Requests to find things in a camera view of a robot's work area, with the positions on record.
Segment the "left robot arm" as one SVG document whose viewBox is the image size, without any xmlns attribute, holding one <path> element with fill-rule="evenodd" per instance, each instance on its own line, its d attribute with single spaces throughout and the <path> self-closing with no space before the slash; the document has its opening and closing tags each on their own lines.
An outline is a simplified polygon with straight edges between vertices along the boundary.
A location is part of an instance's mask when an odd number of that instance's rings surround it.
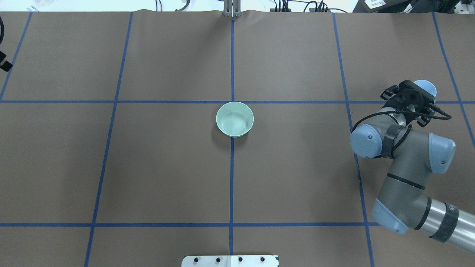
<svg viewBox="0 0 475 267">
<path fill-rule="evenodd" d="M 5 36 L 4 22 L 2 20 L 2 17 L 0 17 L 0 44 L 2 44 L 4 36 Z M 4 52 L 0 51 L 0 69 L 5 72 L 8 72 L 13 67 L 13 64 L 7 61 L 6 57 L 7 55 Z"/>
</svg>

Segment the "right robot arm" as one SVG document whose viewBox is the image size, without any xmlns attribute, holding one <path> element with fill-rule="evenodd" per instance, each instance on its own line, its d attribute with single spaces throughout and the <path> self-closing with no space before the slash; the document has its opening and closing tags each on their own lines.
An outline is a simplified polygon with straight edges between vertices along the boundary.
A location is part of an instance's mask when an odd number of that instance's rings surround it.
<svg viewBox="0 0 475 267">
<path fill-rule="evenodd" d="M 450 120 L 436 106 L 437 89 L 427 80 L 404 80 L 385 89 L 385 105 L 355 123 L 349 144 L 361 158 L 392 161 L 371 217 L 398 234 L 424 232 L 430 239 L 474 253 L 474 215 L 432 199 L 425 189 L 432 174 L 444 174 L 454 158 L 453 140 L 413 128 Z"/>
</svg>

